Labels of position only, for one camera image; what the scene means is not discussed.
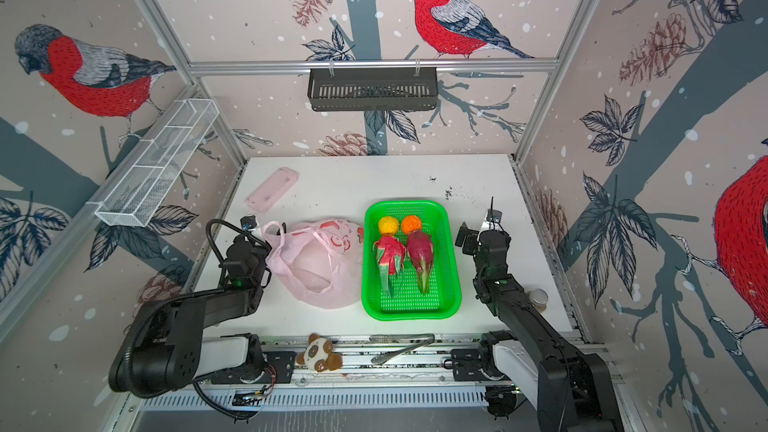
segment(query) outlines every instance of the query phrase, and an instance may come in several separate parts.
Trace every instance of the brown and white plush toy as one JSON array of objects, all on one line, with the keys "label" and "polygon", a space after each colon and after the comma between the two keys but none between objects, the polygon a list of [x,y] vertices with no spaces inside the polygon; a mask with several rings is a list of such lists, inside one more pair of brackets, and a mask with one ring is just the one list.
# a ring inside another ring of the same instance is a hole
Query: brown and white plush toy
[{"label": "brown and white plush toy", "polygon": [[332,350],[333,342],[318,334],[312,334],[306,350],[296,356],[296,363],[306,365],[306,368],[313,369],[315,372],[339,369],[341,354],[336,354]]}]

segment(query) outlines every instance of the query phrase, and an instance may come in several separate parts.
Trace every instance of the tongs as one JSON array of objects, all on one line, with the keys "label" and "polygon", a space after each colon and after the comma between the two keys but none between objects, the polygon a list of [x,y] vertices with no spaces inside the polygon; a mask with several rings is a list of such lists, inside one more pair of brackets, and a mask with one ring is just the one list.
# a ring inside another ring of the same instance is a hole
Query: tongs
[{"label": "tongs", "polygon": [[413,334],[413,335],[371,335],[368,340],[370,340],[373,343],[381,343],[381,342],[396,342],[396,341],[414,341],[418,339],[424,339],[422,342],[416,342],[414,344],[410,344],[408,347],[404,347],[399,350],[394,350],[392,352],[385,352],[384,354],[379,354],[371,358],[371,364],[374,365],[381,365],[389,360],[394,359],[400,354],[404,354],[405,352],[410,352],[411,350],[416,350],[419,347],[423,345],[430,345],[432,342],[435,341],[435,335],[434,334]]}]

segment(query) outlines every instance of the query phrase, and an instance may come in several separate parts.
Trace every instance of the black wall basket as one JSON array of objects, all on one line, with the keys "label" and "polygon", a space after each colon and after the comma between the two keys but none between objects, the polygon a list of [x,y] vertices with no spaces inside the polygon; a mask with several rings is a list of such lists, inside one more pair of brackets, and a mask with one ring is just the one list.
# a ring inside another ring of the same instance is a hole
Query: black wall basket
[{"label": "black wall basket", "polygon": [[312,69],[307,95],[318,112],[432,110],[438,100],[437,69]]}]

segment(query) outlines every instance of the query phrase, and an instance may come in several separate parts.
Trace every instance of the pink plastic bag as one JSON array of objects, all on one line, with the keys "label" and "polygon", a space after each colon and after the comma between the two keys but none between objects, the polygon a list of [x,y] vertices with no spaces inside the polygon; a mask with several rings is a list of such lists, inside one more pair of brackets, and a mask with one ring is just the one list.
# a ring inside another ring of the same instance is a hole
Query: pink plastic bag
[{"label": "pink plastic bag", "polygon": [[266,265],[293,297],[320,308],[341,308],[360,300],[362,227],[329,218],[296,224],[287,234],[277,235],[279,230],[278,222],[262,228],[273,247]]}]

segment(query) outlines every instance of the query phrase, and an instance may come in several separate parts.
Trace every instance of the silver lid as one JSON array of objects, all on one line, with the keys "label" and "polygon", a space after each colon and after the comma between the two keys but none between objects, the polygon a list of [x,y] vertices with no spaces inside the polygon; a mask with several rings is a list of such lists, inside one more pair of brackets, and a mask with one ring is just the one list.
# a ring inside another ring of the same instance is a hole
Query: silver lid
[{"label": "silver lid", "polygon": [[535,288],[528,293],[531,303],[535,307],[543,307],[549,302],[549,295],[540,288]]}]

